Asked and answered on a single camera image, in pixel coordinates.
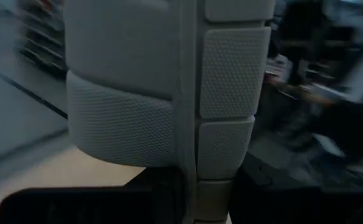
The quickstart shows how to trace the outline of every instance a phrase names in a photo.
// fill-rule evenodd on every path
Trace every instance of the desk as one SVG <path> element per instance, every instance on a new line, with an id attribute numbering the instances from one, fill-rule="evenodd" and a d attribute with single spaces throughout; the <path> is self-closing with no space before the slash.
<path id="1" fill-rule="evenodd" d="M 122 166 L 95 159 L 71 145 L 1 180 L 0 203 L 9 194 L 31 187 L 124 185 L 143 170 L 143 167 Z"/>

